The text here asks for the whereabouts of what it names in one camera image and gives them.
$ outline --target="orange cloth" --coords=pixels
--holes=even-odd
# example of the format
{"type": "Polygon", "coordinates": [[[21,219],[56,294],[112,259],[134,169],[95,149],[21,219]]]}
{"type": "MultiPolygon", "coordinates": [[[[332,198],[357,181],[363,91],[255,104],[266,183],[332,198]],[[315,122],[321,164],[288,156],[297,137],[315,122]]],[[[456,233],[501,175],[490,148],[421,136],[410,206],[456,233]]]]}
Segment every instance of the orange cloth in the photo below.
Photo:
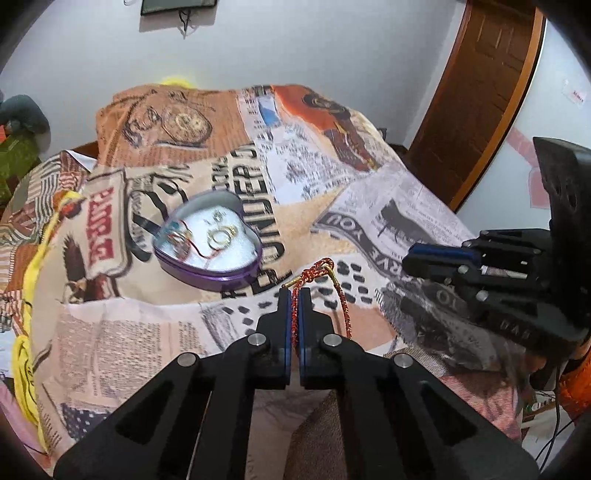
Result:
{"type": "Polygon", "coordinates": [[[560,404],[572,419],[591,408],[591,353],[576,370],[560,379],[560,404]]]}

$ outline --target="purple tin box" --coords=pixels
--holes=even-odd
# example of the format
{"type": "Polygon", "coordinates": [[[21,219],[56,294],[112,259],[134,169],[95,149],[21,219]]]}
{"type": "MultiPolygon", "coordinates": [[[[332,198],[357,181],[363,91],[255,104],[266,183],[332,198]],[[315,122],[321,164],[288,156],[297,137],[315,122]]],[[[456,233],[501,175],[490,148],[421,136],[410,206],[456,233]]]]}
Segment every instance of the purple tin box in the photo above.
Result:
{"type": "Polygon", "coordinates": [[[170,223],[185,219],[194,212],[204,210],[212,207],[225,207],[233,210],[238,216],[244,218],[244,209],[242,202],[237,195],[227,190],[215,190],[213,192],[200,193],[189,198],[189,201],[183,203],[180,207],[172,211],[166,222],[162,225],[158,234],[152,241],[154,248],[154,255],[158,258],[162,269],[193,287],[201,288],[202,290],[223,291],[223,290],[237,290],[244,288],[254,281],[258,272],[259,265],[262,258],[262,242],[259,235],[246,223],[243,222],[246,235],[250,238],[256,248],[255,260],[245,267],[238,268],[231,271],[211,271],[203,270],[201,268],[187,265],[176,258],[171,257],[161,250],[161,246],[165,243],[166,232],[170,223]]]}

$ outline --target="yellow cloth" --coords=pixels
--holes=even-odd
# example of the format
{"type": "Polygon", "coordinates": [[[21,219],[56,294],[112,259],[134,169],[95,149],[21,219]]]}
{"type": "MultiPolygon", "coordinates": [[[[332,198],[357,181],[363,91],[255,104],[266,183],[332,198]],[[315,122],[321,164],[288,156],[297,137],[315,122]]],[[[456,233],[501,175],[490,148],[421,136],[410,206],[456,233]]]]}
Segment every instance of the yellow cloth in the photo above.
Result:
{"type": "Polygon", "coordinates": [[[76,192],[67,192],[61,199],[57,210],[52,215],[49,223],[41,236],[41,243],[37,248],[35,256],[25,270],[25,276],[22,281],[22,329],[25,332],[19,335],[12,347],[12,371],[14,374],[14,394],[17,399],[23,415],[30,422],[35,424],[38,429],[39,441],[43,448],[46,448],[41,423],[39,422],[39,412],[35,400],[35,387],[33,386],[33,369],[31,354],[31,344],[29,335],[31,334],[31,313],[33,306],[33,295],[35,285],[39,277],[41,265],[47,253],[49,239],[52,231],[55,230],[59,222],[59,213],[62,207],[71,200],[79,199],[82,195],[76,192]]]}

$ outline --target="red string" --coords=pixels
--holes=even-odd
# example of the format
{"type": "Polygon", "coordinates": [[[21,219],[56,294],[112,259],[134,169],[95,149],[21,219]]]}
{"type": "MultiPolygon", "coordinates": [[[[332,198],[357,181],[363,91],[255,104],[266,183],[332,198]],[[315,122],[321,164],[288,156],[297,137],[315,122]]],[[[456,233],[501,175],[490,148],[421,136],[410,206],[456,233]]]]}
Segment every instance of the red string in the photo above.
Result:
{"type": "Polygon", "coordinates": [[[335,277],[335,274],[333,272],[334,268],[335,262],[333,262],[331,258],[323,258],[322,260],[317,261],[310,268],[304,269],[299,277],[296,277],[291,282],[282,285],[283,287],[289,287],[293,285],[293,290],[291,292],[291,343],[294,348],[297,347],[299,342],[297,321],[297,299],[300,289],[306,283],[310,283],[315,278],[323,277],[324,275],[328,275],[330,279],[333,281],[335,290],[339,295],[340,305],[343,309],[343,317],[345,319],[345,332],[347,338],[351,338],[351,319],[349,317],[347,299],[345,298],[345,293],[343,292],[343,289],[341,288],[339,281],[335,277]]]}

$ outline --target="newspaper print bedsheet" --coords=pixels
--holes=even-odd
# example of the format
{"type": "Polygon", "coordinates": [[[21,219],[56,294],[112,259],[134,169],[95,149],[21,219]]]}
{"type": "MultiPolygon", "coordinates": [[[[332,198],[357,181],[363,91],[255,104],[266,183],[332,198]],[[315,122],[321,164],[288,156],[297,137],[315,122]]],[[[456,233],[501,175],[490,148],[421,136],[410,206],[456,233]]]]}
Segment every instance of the newspaper print bedsheet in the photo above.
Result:
{"type": "MultiPolygon", "coordinates": [[[[481,371],[474,389],[446,382],[514,434],[515,390],[484,372],[500,370],[493,340],[457,319],[449,289],[400,270],[414,241],[457,245],[470,232],[361,114],[299,85],[148,85],[117,94],[97,131],[98,164],[85,199],[68,205],[33,304],[35,393],[53,461],[178,354],[212,355],[253,332],[280,285],[321,257],[336,263],[353,340],[409,351],[438,377],[454,378],[455,365],[481,371]],[[241,198],[264,244],[258,278],[240,291],[189,287],[151,251],[169,212],[212,189],[241,198]]],[[[344,332],[330,281],[310,287],[344,332]]],[[[257,392],[247,478],[281,477],[292,432],[324,398],[295,385],[257,392]]]]}

